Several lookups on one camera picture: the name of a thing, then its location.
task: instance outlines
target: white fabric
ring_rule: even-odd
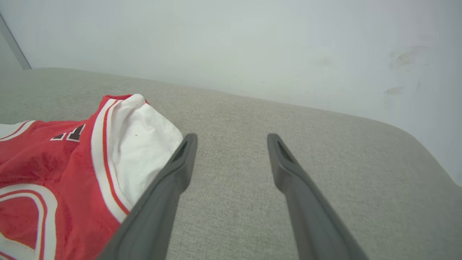
[[[117,181],[124,197],[134,205],[183,136],[139,94],[115,105],[111,132]]]
[[[91,132],[91,159],[93,161],[96,179],[101,189],[104,203],[119,222],[122,222],[127,217],[128,211],[132,208],[132,205],[123,196],[120,190],[111,156],[112,148],[116,147],[113,145],[111,138],[113,136],[110,127],[113,116],[112,112],[114,111],[113,107],[121,102],[122,100],[107,100],[98,113]],[[109,171],[106,171],[105,164],[108,165]]]
[[[0,124],[0,142],[13,139],[24,133],[35,120],[24,121],[17,124]]]

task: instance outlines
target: red fabric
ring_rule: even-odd
[[[36,184],[50,190],[57,200],[57,260],[94,259],[120,226],[98,186],[91,157],[91,134],[106,101],[128,97],[104,97],[98,111],[88,120],[35,121],[19,136],[0,142],[0,188]],[[70,132],[83,124],[78,142],[66,140]],[[50,140],[63,133],[63,140]],[[37,221],[38,210],[32,199],[0,202],[0,232],[4,237],[40,250],[35,248]],[[2,248],[0,255],[8,258]]]

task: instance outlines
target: sports jersey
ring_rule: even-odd
[[[94,259],[182,140],[145,99],[0,125],[0,259]]]

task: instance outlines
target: wall stain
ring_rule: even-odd
[[[329,67],[333,62],[329,57],[320,57],[315,59],[313,63],[318,67]]]
[[[390,53],[390,69],[405,69],[409,71],[409,67],[417,63],[419,55],[426,47],[413,46],[404,52],[391,52]]]
[[[384,95],[399,95],[399,94],[402,93],[403,89],[404,89],[404,87],[393,87],[393,88],[389,88],[383,94]]]
[[[415,92],[416,92],[416,93],[420,91],[420,87],[421,87],[421,86],[422,86],[422,84],[421,84],[420,80],[417,81],[417,86],[415,87]]]

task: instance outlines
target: red stripe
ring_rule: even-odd
[[[30,120],[28,120],[28,121],[24,122],[24,123],[23,123],[23,124],[22,124],[22,125],[21,125],[21,126],[20,126],[20,127],[19,127],[19,128],[16,130],[16,131],[15,131],[15,132],[14,132],[14,133],[10,134],[9,136],[6,136],[6,137],[3,137],[3,138],[0,138],[0,140],[3,140],[3,139],[5,139],[5,138],[8,138],[8,137],[10,137],[10,136],[12,136],[12,135],[16,134],[16,133],[17,133],[19,130],[21,130],[21,128],[22,128],[22,127],[23,127],[23,126],[24,126],[24,125],[25,125],[27,122],[29,122],[29,121],[30,121]]]
[[[125,214],[129,214],[130,212],[128,209],[122,204],[122,202],[119,200],[119,197],[116,194],[116,191],[114,190],[114,182],[112,181],[111,173],[109,171],[109,163],[108,163],[108,151],[107,151],[107,120],[108,120],[108,114],[109,110],[113,105],[115,105],[117,100],[114,100],[114,103],[106,110],[106,113],[104,114],[104,121],[103,121],[103,160],[104,160],[104,169],[106,170],[106,177],[109,180],[109,187],[111,188],[111,194],[112,198],[114,198],[115,203],[119,205],[119,207],[122,209]]]
[[[5,257],[5,258],[8,259],[8,260],[17,260],[16,258],[11,257],[11,256],[9,256],[9,255],[7,255],[7,254],[5,254],[5,253],[2,253],[2,252],[0,252],[0,255],[3,256],[3,257]]]
[[[39,257],[39,260],[43,260],[43,254],[45,254],[45,250],[44,250],[44,247],[45,247],[45,220],[47,219],[47,213],[48,213],[48,209],[47,209],[47,205],[45,204],[45,200],[42,198],[42,196],[35,192],[35,191],[32,191],[32,190],[19,190],[19,191],[13,191],[13,192],[9,192],[9,193],[5,193],[3,195],[0,196],[0,198],[3,198],[3,197],[6,197],[6,196],[10,196],[10,195],[14,195],[14,194],[18,194],[18,193],[32,193],[34,194],[35,196],[37,196],[37,198],[40,200],[40,203],[42,203],[42,207],[43,207],[43,220],[42,220],[42,235],[41,235],[41,238],[40,238],[40,257]],[[11,256],[8,256],[2,252],[0,252],[0,255],[8,258],[8,259],[13,259],[13,257]]]

